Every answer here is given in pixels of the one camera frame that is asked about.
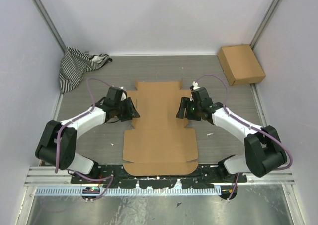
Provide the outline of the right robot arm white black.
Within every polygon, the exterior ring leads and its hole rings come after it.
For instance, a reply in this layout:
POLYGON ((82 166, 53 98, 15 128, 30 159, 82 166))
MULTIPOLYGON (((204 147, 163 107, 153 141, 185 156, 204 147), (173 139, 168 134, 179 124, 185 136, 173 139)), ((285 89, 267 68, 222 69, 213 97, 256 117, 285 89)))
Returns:
POLYGON ((274 170, 282 170, 290 161, 274 127, 262 127, 239 117, 224 104, 213 102, 204 87, 192 87, 191 96, 181 98, 176 116, 205 120, 243 143, 243 155, 231 155, 218 162, 218 174, 223 182, 231 182, 238 173, 252 173, 261 178, 274 170))

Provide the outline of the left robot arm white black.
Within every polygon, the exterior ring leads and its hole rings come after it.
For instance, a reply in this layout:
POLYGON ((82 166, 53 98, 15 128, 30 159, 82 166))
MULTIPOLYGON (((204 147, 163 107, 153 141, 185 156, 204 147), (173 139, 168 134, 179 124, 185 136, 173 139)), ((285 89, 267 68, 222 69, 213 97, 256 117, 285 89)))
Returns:
POLYGON ((109 87, 107 95, 83 113, 63 121, 49 121, 35 151, 37 159, 55 167, 55 172, 67 170, 87 183, 103 181, 99 164, 76 153, 77 139, 96 126, 116 117, 121 122, 138 118, 132 99, 118 87, 109 87))

